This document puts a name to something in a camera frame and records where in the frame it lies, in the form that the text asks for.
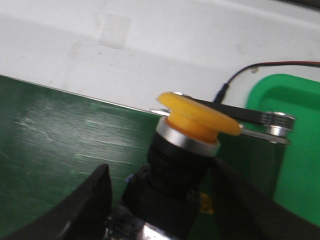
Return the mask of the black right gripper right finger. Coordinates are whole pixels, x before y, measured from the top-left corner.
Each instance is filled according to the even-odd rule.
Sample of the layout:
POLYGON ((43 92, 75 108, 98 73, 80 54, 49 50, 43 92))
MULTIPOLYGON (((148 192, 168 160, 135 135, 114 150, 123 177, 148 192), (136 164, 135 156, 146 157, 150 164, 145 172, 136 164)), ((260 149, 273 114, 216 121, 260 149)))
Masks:
POLYGON ((212 166, 212 198, 222 240, 318 240, 319 226, 248 183, 221 159, 212 166))

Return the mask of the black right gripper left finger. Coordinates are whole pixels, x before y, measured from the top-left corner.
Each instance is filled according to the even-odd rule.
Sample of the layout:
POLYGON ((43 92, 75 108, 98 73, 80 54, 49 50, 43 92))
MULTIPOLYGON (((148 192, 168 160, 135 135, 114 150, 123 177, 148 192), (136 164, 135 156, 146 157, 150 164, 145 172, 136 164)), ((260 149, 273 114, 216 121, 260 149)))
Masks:
POLYGON ((112 208, 109 166, 102 164, 71 194, 6 240, 102 240, 112 208))

